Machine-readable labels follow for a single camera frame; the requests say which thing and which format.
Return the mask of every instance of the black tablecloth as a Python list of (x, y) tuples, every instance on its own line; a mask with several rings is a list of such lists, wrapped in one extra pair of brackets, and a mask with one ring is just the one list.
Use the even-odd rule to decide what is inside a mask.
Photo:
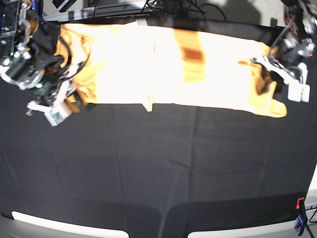
[(97, 105), (51, 127), (34, 96), (0, 82), (0, 214), (183, 238), (296, 217), (317, 161), (317, 58), (309, 103), (288, 115)]

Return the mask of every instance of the garment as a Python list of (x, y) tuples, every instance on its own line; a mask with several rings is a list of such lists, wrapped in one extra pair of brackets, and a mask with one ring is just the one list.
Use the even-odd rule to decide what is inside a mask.
[[(155, 26), (62, 25), (72, 63), (85, 61), (74, 77), (82, 100), (99, 104), (154, 103), (227, 108), (284, 117), (274, 100), (276, 82), (262, 77), (252, 58), (267, 55), (264, 43)], [(67, 51), (57, 46), (57, 54)]]

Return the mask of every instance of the blue clamp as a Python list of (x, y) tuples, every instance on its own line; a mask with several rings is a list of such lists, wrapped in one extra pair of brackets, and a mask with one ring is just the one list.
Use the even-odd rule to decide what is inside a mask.
[(38, 3), (38, 0), (32, 1), (32, 8), (37, 14), (39, 14), (39, 3)]
[(302, 225), (304, 225), (304, 218), (303, 218), (302, 213), (298, 213), (297, 218), (298, 218), (298, 221), (297, 221), (297, 224), (296, 224), (296, 226), (295, 226), (295, 229), (296, 229), (296, 230), (297, 230), (299, 227), (301, 227)]

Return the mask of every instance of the red clamp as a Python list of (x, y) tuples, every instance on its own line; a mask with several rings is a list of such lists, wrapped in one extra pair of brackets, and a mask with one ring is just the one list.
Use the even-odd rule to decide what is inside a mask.
[(305, 199), (304, 197), (300, 197), (297, 199), (296, 209), (299, 209), (299, 202), (304, 200), (304, 199)]

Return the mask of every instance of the cloth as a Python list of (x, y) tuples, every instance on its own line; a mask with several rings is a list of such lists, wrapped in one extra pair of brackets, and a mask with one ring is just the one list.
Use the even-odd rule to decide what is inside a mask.
[(74, 77), (87, 103), (141, 103), (147, 111), (153, 103), (176, 103), (287, 114), (285, 105), (272, 99), (276, 83), (264, 82), (262, 67), (251, 63), (268, 53), (263, 43), (137, 22), (66, 24), (61, 35), (70, 43), (74, 63), (91, 52), (86, 70)]
[[(276, 30), (203, 26), (215, 25), (220, 34), (270, 36), (267, 44)], [(280, 119), (175, 104), (154, 104), (152, 113), (90, 104), (52, 127), (41, 113), (25, 115), (32, 92), (0, 81), (0, 214), (124, 230), (130, 238), (295, 220), (317, 161), (316, 63), (316, 56), (308, 62), (309, 103), (288, 101), (287, 89), (275, 94), (288, 108)]]

